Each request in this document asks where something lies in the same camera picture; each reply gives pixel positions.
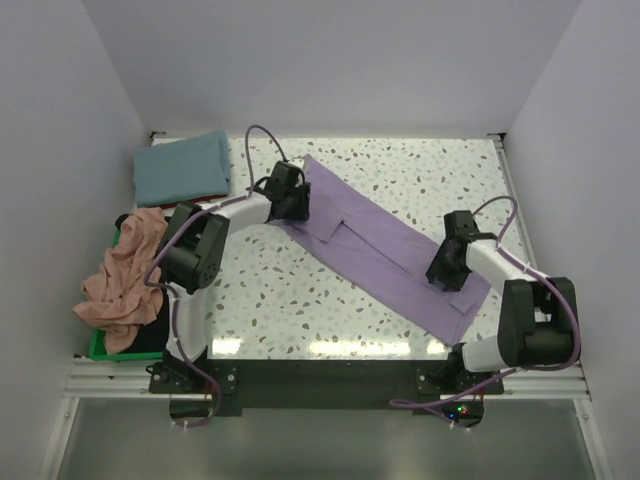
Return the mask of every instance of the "wall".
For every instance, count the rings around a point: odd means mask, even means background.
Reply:
[[[28,479],[145,131],[76,0],[2,0],[0,61],[0,477]]]
[[[83,0],[152,129],[504,132],[580,0]]]
[[[506,142],[540,266],[577,286],[616,478],[640,474],[639,45],[637,0],[584,0]]]

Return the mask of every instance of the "gray floor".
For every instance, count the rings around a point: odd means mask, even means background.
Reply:
[[[471,434],[395,411],[246,410],[183,433],[162,400],[84,400],[61,479],[592,479],[571,401],[494,401]]]

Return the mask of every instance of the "purple cloth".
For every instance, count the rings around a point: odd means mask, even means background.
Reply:
[[[274,222],[322,263],[442,342],[460,341],[489,292],[471,274],[460,292],[430,285],[438,244],[402,223],[307,155],[310,218]]]

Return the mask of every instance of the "speckled pattern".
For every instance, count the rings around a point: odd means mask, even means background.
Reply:
[[[289,158],[307,153],[407,225],[440,242],[442,216],[507,193],[491,140],[282,138]],[[172,141],[156,140],[156,143]],[[231,138],[233,192],[249,182],[244,141]],[[251,141],[256,178],[279,158]],[[479,215],[498,232],[509,205]],[[524,258],[515,227],[505,245]],[[446,346],[313,258],[276,227],[256,225],[227,239],[209,290],[211,352],[217,358],[404,358],[446,356]],[[499,297],[491,291],[463,341],[494,335]]]

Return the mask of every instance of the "cable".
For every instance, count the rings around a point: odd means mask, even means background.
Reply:
[[[178,239],[180,239],[180,237],[182,237],[182,235],[184,234],[184,232],[187,231],[187,229],[199,218],[203,217],[204,215],[207,215],[208,213],[212,213],[215,212],[216,210],[219,210],[220,208],[229,206],[229,205],[233,205],[234,203],[238,203],[238,202],[242,202],[244,200],[246,200],[247,198],[249,198],[252,194],[253,194],[253,188],[254,188],[254,183],[253,183],[253,165],[251,164],[251,156],[249,154],[249,134],[251,133],[251,130],[253,130],[254,128],[260,129],[263,132],[265,132],[267,135],[269,135],[269,137],[271,137],[271,139],[275,142],[276,146],[278,147],[278,150],[280,150],[280,154],[282,155],[282,159],[287,162],[288,160],[286,159],[286,156],[282,150],[282,147],[280,146],[280,144],[278,143],[278,141],[274,138],[274,136],[271,134],[271,132],[269,132],[266,128],[260,126],[260,125],[251,125],[248,129],[247,132],[245,133],[244,136],[244,147],[245,147],[245,154],[247,156],[247,168],[249,170],[249,188],[247,190],[247,193],[245,195],[241,195],[239,197],[233,197],[233,198],[229,198],[226,200],[223,200],[219,203],[216,203],[215,205],[204,209],[204,210],[200,210],[199,212],[195,213],[194,215],[192,215],[191,217],[189,217],[189,219],[187,219],[186,222],[184,222],[184,224],[182,224],[182,226],[178,229],[178,231],[169,239],[169,241],[167,242],[167,244],[162,248],[162,250],[160,250],[160,253],[158,253],[156,255],[156,257],[153,259],[153,262],[151,262],[151,266],[149,267],[149,269],[147,270],[147,272],[144,275],[144,284],[147,285],[148,287],[153,287],[153,288],[160,288],[162,290],[166,290],[167,292],[170,292],[173,295],[174,298],[174,302],[173,302],[173,308],[171,309],[171,320],[170,320],[170,328],[171,328],[171,333],[173,334],[174,338],[176,339],[176,347],[178,348],[178,351],[180,352],[180,356],[182,357],[182,361],[185,363],[185,365],[187,365],[187,367],[189,367],[193,372],[195,372],[196,374],[198,374],[199,376],[201,376],[202,378],[205,379],[205,381],[212,385],[214,391],[216,392],[215,395],[215,404],[214,407],[211,411],[211,414],[208,417],[202,418],[200,420],[197,420],[194,423],[189,423],[187,420],[185,420],[181,426],[184,428],[194,428],[194,427],[199,427],[201,425],[204,425],[206,423],[209,422],[209,420],[211,420],[212,417],[214,417],[218,411],[220,410],[220,406],[222,405],[222,390],[220,389],[220,385],[218,384],[218,382],[216,382],[216,380],[209,375],[208,373],[202,371],[200,368],[198,368],[187,356],[186,352],[184,351],[184,347],[182,346],[182,341],[180,340],[180,335],[178,334],[178,327],[177,327],[177,323],[178,323],[178,305],[180,303],[180,294],[178,293],[178,291],[172,287],[169,284],[166,283],[155,283],[155,282],[151,282],[150,278],[151,278],[151,274],[153,273],[153,271],[158,268],[158,266],[160,265],[160,263],[162,262],[162,260],[164,259],[164,257],[167,255],[167,252],[171,249],[171,247],[173,247],[176,242],[178,241]]]
[[[485,203],[483,203],[482,205],[480,205],[480,207],[478,207],[475,210],[475,212],[473,212],[473,215],[474,216],[477,215],[487,205],[490,205],[493,202],[496,202],[498,200],[509,200],[511,202],[512,209],[511,209],[511,213],[509,214],[509,217],[507,218],[507,221],[505,222],[504,226],[500,230],[500,233],[498,234],[498,239],[496,240],[496,246],[497,246],[496,250],[509,263],[521,269],[523,272],[527,273],[528,275],[530,275],[531,277],[535,278],[537,281],[542,283],[553,294],[553,296],[556,297],[556,299],[558,300],[558,302],[560,303],[564,311],[567,313],[567,316],[569,317],[569,321],[571,323],[571,328],[573,331],[573,351],[571,352],[571,356],[566,362],[560,365],[527,367],[527,369],[542,370],[542,371],[563,370],[573,365],[578,360],[578,357],[580,356],[581,340],[580,340],[580,327],[578,325],[578,319],[575,313],[573,312],[573,309],[569,305],[569,302],[567,301],[566,298],[564,298],[564,295],[562,295],[562,293],[560,293],[560,291],[549,280],[547,280],[547,278],[542,272],[539,272],[538,270],[535,270],[529,267],[528,265],[525,265],[518,258],[514,257],[512,254],[510,254],[509,252],[507,252],[502,248],[502,239],[507,229],[509,228],[509,226],[511,225],[511,223],[513,222],[513,220],[515,219],[518,213],[518,202],[516,202],[515,198],[507,195],[500,195],[498,197],[492,198],[486,201]],[[407,410],[423,409],[428,411],[429,413],[433,413],[434,408],[441,407],[442,405],[446,405],[447,403],[451,403],[462,397],[471,395],[472,393],[475,393],[487,387],[488,385],[491,385],[492,383],[495,383],[503,379],[504,377],[507,377],[509,375],[516,373],[516,371],[517,371],[517,368],[509,368],[504,372],[498,373],[493,377],[488,378],[487,380],[480,382],[477,385],[471,388],[468,388],[463,392],[452,395],[451,397],[446,398],[444,400],[436,400],[434,402],[429,402],[429,403],[416,403],[411,400],[406,400],[403,398],[394,398],[389,401],[389,405],[395,408],[401,408],[401,409],[407,409]]]

